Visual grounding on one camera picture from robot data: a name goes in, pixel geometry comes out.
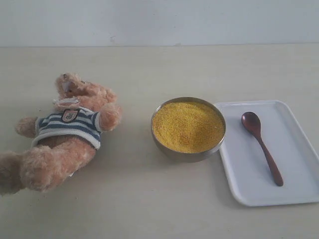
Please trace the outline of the dark red wooden spoon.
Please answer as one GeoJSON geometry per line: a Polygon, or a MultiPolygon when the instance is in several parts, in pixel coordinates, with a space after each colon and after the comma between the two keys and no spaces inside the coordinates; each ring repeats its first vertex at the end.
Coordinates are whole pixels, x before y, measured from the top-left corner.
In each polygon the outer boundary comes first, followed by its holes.
{"type": "Polygon", "coordinates": [[[259,117],[254,112],[245,112],[241,116],[241,123],[244,126],[244,128],[252,134],[255,139],[258,141],[264,155],[267,161],[267,164],[269,166],[270,172],[272,174],[274,183],[282,187],[284,185],[284,180],[281,176],[281,173],[270,154],[269,150],[267,149],[266,145],[264,144],[262,137],[261,137],[261,122],[259,117]]]}

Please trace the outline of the brown plush teddy bear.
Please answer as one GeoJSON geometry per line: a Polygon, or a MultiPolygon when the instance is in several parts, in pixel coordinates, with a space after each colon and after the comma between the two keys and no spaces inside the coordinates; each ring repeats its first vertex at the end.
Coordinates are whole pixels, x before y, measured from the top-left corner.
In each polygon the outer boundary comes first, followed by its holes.
{"type": "Polygon", "coordinates": [[[109,88],[64,73],[55,81],[58,99],[47,116],[20,119],[15,131],[32,139],[22,153],[0,156],[0,193],[38,192],[62,184],[86,166],[101,146],[101,134],[121,121],[117,96],[109,88]]]}

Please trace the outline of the steel bowl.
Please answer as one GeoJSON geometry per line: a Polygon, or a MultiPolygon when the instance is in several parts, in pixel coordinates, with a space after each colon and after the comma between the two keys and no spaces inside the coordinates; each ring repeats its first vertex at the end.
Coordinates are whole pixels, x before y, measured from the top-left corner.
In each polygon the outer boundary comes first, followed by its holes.
{"type": "MultiPolygon", "coordinates": [[[[152,119],[155,116],[155,114],[157,113],[157,111],[162,108],[164,105],[169,104],[169,103],[175,103],[175,102],[197,102],[197,103],[203,103],[211,108],[213,108],[214,110],[217,111],[217,113],[219,114],[219,116],[221,116],[221,118],[223,119],[224,125],[225,125],[225,130],[226,130],[226,122],[225,119],[222,115],[222,113],[219,111],[219,109],[217,107],[215,107],[213,104],[199,99],[199,98],[194,98],[194,97],[178,97],[178,98],[174,98],[171,100],[168,100],[166,102],[164,102],[163,104],[161,104],[154,112],[154,114],[152,115],[152,119]]],[[[202,161],[204,159],[209,158],[212,154],[214,154],[215,152],[217,152],[223,141],[225,138],[222,138],[222,140],[212,149],[208,150],[208,151],[204,151],[204,152],[200,152],[200,153],[182,153],[182,152],[178,152],[178,151],[173,151],[167,147],[165,147],[164,145],[162,145],[156,138],[155,133],[153,131],[153,127],[152,127],[152,119],[151,119],[151,130],[152,130],[152,136],[153,139],[155,141],[155,143],[157,144],[158,148],[165,154],[167,155],[169,158],[172,159],[176,159],[179,161],[183,161],[183,162],[198,162],[198,161],[202,161]]]]}

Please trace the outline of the yellow millet grains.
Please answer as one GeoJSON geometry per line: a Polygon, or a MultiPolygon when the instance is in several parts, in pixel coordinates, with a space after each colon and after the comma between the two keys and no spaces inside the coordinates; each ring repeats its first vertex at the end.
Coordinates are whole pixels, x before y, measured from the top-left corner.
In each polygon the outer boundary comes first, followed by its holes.
{"type": "Polygon", "coordinates": [[[225,125],[217,111],[197,102],[164,105],[153,117],[152,127],[162,145],[182,153],[208,151],[225,135],[225,125]]]}

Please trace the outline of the white plastic tray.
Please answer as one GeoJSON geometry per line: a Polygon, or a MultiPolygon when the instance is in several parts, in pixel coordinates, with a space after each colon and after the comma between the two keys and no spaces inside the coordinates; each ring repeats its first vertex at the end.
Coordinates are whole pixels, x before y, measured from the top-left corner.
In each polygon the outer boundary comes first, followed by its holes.
{"type": "Polygon", "coordinates": [[[248,207],[316,203],[319,157],[290,108],[278,100],[217,103],[230,191],[248,207]]]}

